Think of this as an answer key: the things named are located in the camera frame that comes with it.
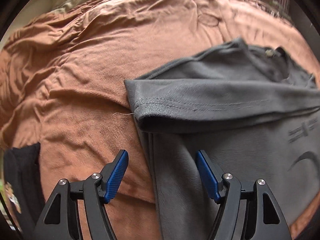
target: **black cloth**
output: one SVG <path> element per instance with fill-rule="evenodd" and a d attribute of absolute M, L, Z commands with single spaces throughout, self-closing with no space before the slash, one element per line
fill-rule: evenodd
<path fill-rule="evenodd" d="M 40 143 L 4 153 L 4 181 L 25 240 L 31 240 L 45 201 L 40 182 Z"/>

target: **gray sweatshirt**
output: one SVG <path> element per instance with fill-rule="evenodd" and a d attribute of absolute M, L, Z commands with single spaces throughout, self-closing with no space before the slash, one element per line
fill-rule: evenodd
<path fill-rule="evenodd" d="M 240 181 L 264 179 L 288 224 L 319 191 L 320 91 L 283 49 L 238 38 L 125 86 L 164 240 L 206 240 L 211 231 L 219 206 L 201 184 L 198 150 Z"/>

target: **clothing tag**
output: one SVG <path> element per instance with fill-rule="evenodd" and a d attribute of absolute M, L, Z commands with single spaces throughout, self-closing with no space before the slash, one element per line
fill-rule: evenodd
<path fill-rule="evenodd" d="M 275 55 L 274 51 L 272 49 L 266 50 L 266 56 L 267 57 L 273 57 Z"/>

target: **metal screw head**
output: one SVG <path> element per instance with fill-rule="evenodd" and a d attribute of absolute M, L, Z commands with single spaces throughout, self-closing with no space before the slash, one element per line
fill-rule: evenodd
<path fill-rule="evenodd" d="M 257 182 L 261 186 L 265 185 L 265 183 L 266 183 L 263 179 L 258 179 Z"/>
<path fill-rule="evenodd" d="M 98 178 L 100 178 L 100 173 L 94 173 L 94 174 L 92 174 L 91 175 L 91 178 L 93 178 L 93 179 L 98 179 Z"/>
<path fill-rule="evenodd" d="M 66 179 L 59 180 L 59 185 L 65 185 L 67 183 Z"/>
<path fill-rule="evenodd" d="M 230 173 L 225 173 L 225 174 L 223 175 L 223 177 L 224 177 L 225 179 L 232 179 L 232 178 L 233 178 L 233 176 L 232 176 Z"/>

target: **brown bedsheet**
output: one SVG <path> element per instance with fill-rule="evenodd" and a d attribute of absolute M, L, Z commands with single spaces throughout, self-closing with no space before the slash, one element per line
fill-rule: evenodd
<path fill-rule="evenodd" d="M 0 143 L 41 142 L 47 199 L 61 178 L 86 179 L 129 152 L 116 198 L 106 206 L 119 240 L 159 239 L 152 181 L 123 84 L 162 64 L 238 36 L 285 48 L 320 85 L 320 65 L 300 33 L 254 0 L 91 0 L 44 14 L 15 32 L 0 54 Z M 318 195 L 291 225 L 305 227 Z M 84 239 L 90 239 L 80 205 Z"/>

